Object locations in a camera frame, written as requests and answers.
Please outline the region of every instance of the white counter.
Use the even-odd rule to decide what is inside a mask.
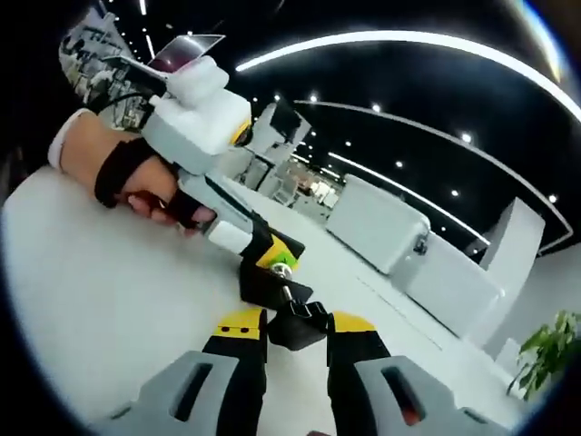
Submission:
[[[389,350],[446,383],[457,406],[507,427],[519,420],[518,405],[504,395],[506,381],[485,355],[454,338],[317,224],[240,192],[271,225],[307,245],[295,279],[312,286],[329,311],[373,322]],[[51,169],[18,188],[3,218],[23,332],[44,373],[84,421],[134,398],[183,352],[201,349],[224,314],[244,305],[237,256],[124,208],[106,210]],[[325,351],[324,342],[296,353],[270,346],[260,435],[334,434]]]

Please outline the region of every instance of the white table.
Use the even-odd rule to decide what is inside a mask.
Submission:
[[[295,278],[312,286],[329,311],[373,322],[389,350],[446,383],[457,406],[506,427],[520,419],[484,353],[453,337],[316,223],[239,190],[271,225],[306,243]],[[106,210],[51,169],[18,188],[3,219],[11,294],[25,337],[84,421],[134,398],[182,353],[201,349],[223,315],[244,305],[237,256],[124,208]],[[325,351],[324,342],[295,353],[270,346],[260,435],[334,434]]]

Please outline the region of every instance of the black ceiling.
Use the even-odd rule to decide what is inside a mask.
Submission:
[[[294,54],[237,73],[234,67],[256,55],[313,37],[357,30],[405,29],[457,35],[490,45],[550,77],[542,53],[504,4],[493,0],[247,0],[193,2],[104,0],[118,14],[120,31],[137,54],[149,59],[143,28],[160,50],[188,31],[225,34],[212,50],[231,74],[229,87],[258,98],[259,113],[275,93],[289,101],[316,92],[321,101],[370,107],[459,136],[470,132],[474,145],[512,168],[541,193],[555,193],[556,207],[576,229],[568,243],[581,241],[581,128],[544,90],[519,74],[472,54],[405,43],[341,45]],[[544,243],[565,232],[563,224],[531,192],[495,165],[450,141],[369,114],[297,105],[316,137],[297,154],[312,154],[315,167],[331,164],[386,189],[392,187],[328,157],[334,152],[407,186],[457,216],[480,233],[520,196],[547,221]],[[395,166],[405,163],[404,168]],[[461,192],[458,198],[452,189]],[[409,202],[447,239],[464,249],[474,237],[423,203]]]

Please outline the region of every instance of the potted plant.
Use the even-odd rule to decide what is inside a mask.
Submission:
[[[520,347],[521,360],[526,354],[533,353],[533,362],[526,363],[517,377],[508,385],[510,393],[516,381],[525,390],[525,400],[538,391],[543,383],[558,376],[570,362],[577,351],[581,351],[581,341],[577,338],[577,325],[581,322],[581,313],[561,311],[556,315],[555,326],[547,324],[538,329]]]

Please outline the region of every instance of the light strip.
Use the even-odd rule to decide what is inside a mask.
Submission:
[[[155,52],[153,51],[152,38],[150,38],[149,35],[146,35],[145,39],[147,40],[147,46],[149,47],[149,54],[152,56],[153,59],[155,57]]]
[[[355,163],[353,161],[350,161],[349,159],[339,156],[338,154],[335,153],[329,153],[330,157],[334,157],[335,159],[338,159],[342,162],[344,162],[345,164],[349,164],[351,166],[354,166],[355,168],[360,169],[361,171],[364,171],[367,174],[371,174],[375,177],[377,177],[378,179],[387,182],[393,186],[395,186],[396,188],[400,189],[401,191],[408,193],[409,195],[412,195],[414,197],[416,197],[418,200],[420,200],[421,202],[427,204],[429,207],[436,209],[438,212],[442,213],[443,215],[447,216],[450,220],[452,220],[454,223],[456,223],[457,225],[459,225],[460,227],[462,227],[463,229],[467,230],[468,232],[472,233],[474,236],[476,236],[480,241],[482,241],[483,243],[485,243],[486,245],[490,245],[490,241],[485,238],[484,236],[482,236],[480,233],[478,233],[476,230],[474,230],[472,227],[470,227],[468,224],[460,221],[457,217],[455,217],[454,215],[452,215],[451,213],[445,211],[444,209],[442,209],[441,207],[439,207],[437,204],[431,202],[430,200],[428,200],[425,197],[422,197],[421,195],[419,195],[418,193],[412,191],[411,189],[405,187],[403,184],[399,184],[391,179],[389,179],[388,177],[386,177],[385,175],[381,175],[379,173],[376,173],[373,170],[370,170],[369,168],[367,168],[366,166],[360,165],[358,163]]]
[[[305,159],[304,157],[300,157],[298,154],[291,154],[292,157],[294,157],[295,159],[299,159],[300,161],[306,163],[306,164],[310,164],[310,160],[309,159]]]
[[[337,173],[334,173],[331,170],[328,170],[327,168],[321,168],[321,170],[329,175],[332,175],[333,177],[337,177],[338,179],[340,179],[340,176]]]
[[[389,119],[391,121],[396,121],[398,123],[407,124],[407,125],[410,125],[412,127],[417,128],[417,129],[420,129],[420,130],[423,130],[425,132],[428,132],[429,134],[434,134],[435,136],[439,136],[442,139],[446,139],[446,140],[448,140],[448,141],[450,141],[450,142],[452,142],[452,143],[454,143],[456,145],[459,145],[460,147],[465,148],[469,152],[471,152],[473,154],[476,154],[476,155],[478,155],[479,157],[481,157],[483,159],[486,159],[490,163],[494,164],[498,169],[504,171],[506,174],[508,174],[511,177],[513,177],[517,182],[519,182],[523,186],[525,186],[552,213],[554,213],[555,216],[556,216],[556,218],[565,226],[565,228],[566,228],[566,234],[564,234],[563,236],[560,236],[559,238],[555,239],[554,241],[552,241],[550,243],[546,243],[545,245],[543,245],[539,249],[539,251],[538,251],[539,253],[543,253],[545,250],[548,250],[550,248],[553,248],[554,246],[562,243],[563,241],[566,241],[567,239],[569,239],[570,237],[572,237],[573,234],[574,234],[573,227],[571,227],[571,224],[569,224],[569,222],[565,219],[565,217],[563,216],[563,214],[561,212],[559,212],[559,210],[555,207],[555,205],[552,204],[527,179],[525,179],[522,175],[520,175],[519,173],[515,172],[514,170],[512,170],[508,166],[504,165],[497,158],[495,158],[495,157],[491,156],[490,154],[488,154],[488,153],[480,150],[479,148],[475,147],[474,145],[467,144],[466,142],[458,139],[456,136],[452,136],[451,134],[447,134],[445,132],[441,132],[438,129],[434,129],[433,127],[429,127],[428,125],[424,125],[422,123],[418,123],[417,121],[409,120],[408,118],[404,118],[403,116],[397,116],[397,115],[388,114],[388,113],[385,113],[385,112],[377,113],[377,112],[375,112],[372,109],[369,109],[367,107],[352,106],[350,104],[331,103],[331,102],[317,102],[317,103],[312,103],[312,102],[307,101],[307,100],[295,100],[294,103],[295,104],[317,104],[317,105],[320,105],[320,106],[328,106],[328,107],[333,107],[333,108],[336,108],[336,109],[347,109],[347,110],[350,110],[350,111],[361,112],[361,113],[364,113],[364,114],[379,116],[381,118],[387,118],[387,119]]]
[[[315,38],[302,43],[287,45],[279,50],[255,57],[248,62],[236,67],[236,71],[245,71],[254,66],[264,64],[273,59],[278,59],[286,55],[303,52],[313,48],[324,47],[328,45],[340,45],[348,43],[361,43],[369,41],[397,41],[407,43],[419,43],[428,45],[439,45],[442,47],[454,48],[473,55],[484,57],[506,68],[525,76],[531,82],[534,82],[549,94],[551,94],[559,103],[561,103],[576,119],[581,123],[581,107],[579,107],[571,97],[569,97],[561,88],[551,82],[534,68],[519,61],[518,59],[502,53],[487,45],[475,43],[467,39],[456,36],[432,34],[429,32],[416,32],[410,30],[376,30],[366,32],[352,32],[348,34],[338,34]]]

